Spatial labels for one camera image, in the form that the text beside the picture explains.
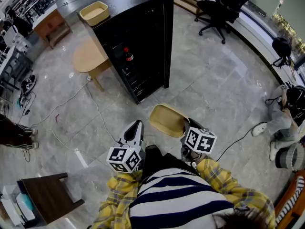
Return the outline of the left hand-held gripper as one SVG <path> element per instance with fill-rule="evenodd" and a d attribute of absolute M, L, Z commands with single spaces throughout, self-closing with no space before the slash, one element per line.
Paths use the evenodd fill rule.
<path fill-rule="evenodd" d="M 107 163 L 115 172 L 131 174 L 140 169 L 145 152 L 143 150 L 144 126 L 141 120 L 129 123 L 120 133 L 119 142 L 140 142 L 139 144 L 122 144 L 116 142 L 110 147 Z"/>

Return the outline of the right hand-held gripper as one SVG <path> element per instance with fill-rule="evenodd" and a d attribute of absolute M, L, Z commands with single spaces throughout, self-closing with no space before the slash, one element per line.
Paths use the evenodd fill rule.
<path fill-rule="evenodd" d="M 191 118 L 184 118 L 184 136 L 181 138 L 181 159 L 194 162 L 204 155 L 210 155 L 217 136 Z"/>

